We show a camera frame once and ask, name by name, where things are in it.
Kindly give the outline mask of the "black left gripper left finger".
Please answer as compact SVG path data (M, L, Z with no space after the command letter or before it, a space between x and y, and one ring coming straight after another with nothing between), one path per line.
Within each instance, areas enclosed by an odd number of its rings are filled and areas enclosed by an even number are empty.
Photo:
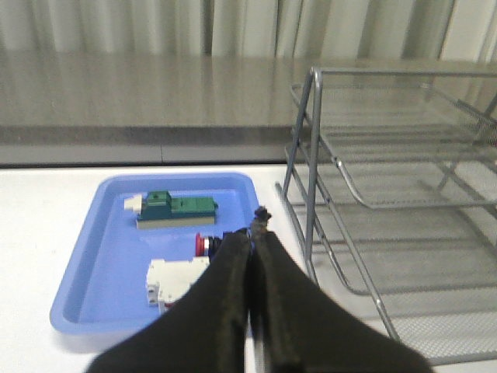
M106 350L89 372L243 372L252 245L226 235L208 268L164 315Z

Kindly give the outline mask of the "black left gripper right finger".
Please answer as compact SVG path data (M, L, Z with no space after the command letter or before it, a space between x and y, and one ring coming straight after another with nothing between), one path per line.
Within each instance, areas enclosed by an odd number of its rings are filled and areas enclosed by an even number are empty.
M250 225L250 312L262 371L432 371L419 353L329 298L267 228L270 217L265 207L258 207Z

